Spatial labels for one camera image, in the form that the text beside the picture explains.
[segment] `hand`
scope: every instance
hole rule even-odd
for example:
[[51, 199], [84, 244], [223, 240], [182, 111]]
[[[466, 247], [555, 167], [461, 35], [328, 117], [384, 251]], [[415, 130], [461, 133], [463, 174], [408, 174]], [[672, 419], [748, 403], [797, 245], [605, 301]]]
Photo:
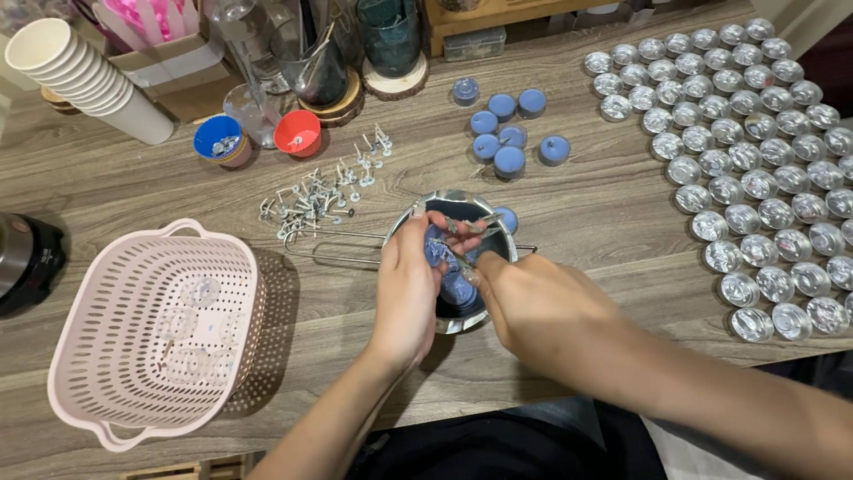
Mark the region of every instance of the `hand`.
[[[441, 262], [431, 268], [427, 262], [424, 236], [430, 223], [444, 231], [445, 242], [458, 254], [464, 255], [480, 243], [479, 236], [459, 221], [454, 221], [456, 233], [449, 233], [444, 215], [427, 212], [427, 205], [420, 202], [382, 249], [376, 322], [367, 350], [401, 372], [421, 363], [435, 335], [435, 301], [448, 265]], [[485, 222], [475, 225], [485, 228]]]
[[501, 344], [525, 365], [584, 389], [583, 375], [596, 371], [589, 357], [582, 365], [568, 355], [591, 350], [608, 325], [625, 324], [618, 307], [583, 272], [528, 255], [513, 264], [493, 252], [477, 262], [479, 288]]

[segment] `fingernail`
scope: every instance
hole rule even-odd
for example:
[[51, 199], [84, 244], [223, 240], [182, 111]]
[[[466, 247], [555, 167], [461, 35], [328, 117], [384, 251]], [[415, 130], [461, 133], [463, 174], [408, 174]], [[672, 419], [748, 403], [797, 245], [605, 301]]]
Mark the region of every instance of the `fingernail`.
[[479, 287], [479, 275], [477, 272], [471, 268], [463, 266], [459, 273], [462, 275], [462, 278], [465, 278], [465, 281], [473, 285], [474, 287]]
[[427, 202], [419, 198], [417, 202], [412, 204], [412, 218], [419, 219], [427, 212]]

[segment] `wooden shelf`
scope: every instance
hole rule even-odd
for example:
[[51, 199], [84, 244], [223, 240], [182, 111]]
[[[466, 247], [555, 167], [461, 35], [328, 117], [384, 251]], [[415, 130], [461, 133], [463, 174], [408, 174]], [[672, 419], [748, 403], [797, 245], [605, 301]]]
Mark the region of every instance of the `wooden shelf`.
[[613, 3], [614, 0], [483, 0], [469, 12], [451, 12], [437, 0], [424, 0], [429, 23], [430, 55], [444, 53], [444, 37], [491, 26], [533, 20]]

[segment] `basket handle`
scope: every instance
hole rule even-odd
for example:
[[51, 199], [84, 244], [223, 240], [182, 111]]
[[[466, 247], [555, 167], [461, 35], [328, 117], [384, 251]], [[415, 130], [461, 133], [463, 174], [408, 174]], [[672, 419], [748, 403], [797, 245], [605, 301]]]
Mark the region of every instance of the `basket handle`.
[[157, 230], [157, 234], [162, 237], [170, 237], [173, 233], [182, 228], [189, 228], [198, 232], [199, 237], [201, 238], [210, 238], [207, 234], [209, 231], [205, 230], [205, 227], [201, 226], [198, 220], [195, 219], [178, 219], [171, 222], [169, 225], [164, 226], [163, 228]]
[[110, 427], [110, 423], [104, 420], [97, 420], [96, 425], [99, 427], [95, 430], [95, 435], [101, 441], [101, 445], [110, 452], [126, 452], [136, 445], [139, 445], [143, 440], [151, 436], [149, 432], [156, 427], [145, 427], [145, 430], [139, 432], [138, 435], [132, 438], [118, 438]]

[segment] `red silicone cup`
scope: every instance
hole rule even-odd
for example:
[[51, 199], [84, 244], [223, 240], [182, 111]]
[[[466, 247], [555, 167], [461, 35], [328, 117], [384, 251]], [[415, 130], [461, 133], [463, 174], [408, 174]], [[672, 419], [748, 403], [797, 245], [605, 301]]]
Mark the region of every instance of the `red silicone cup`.
[[314, 155], [320, 149], [320, 120], [308, 110], [294, 110], [281, 117], [273, 141], [290, 155]]

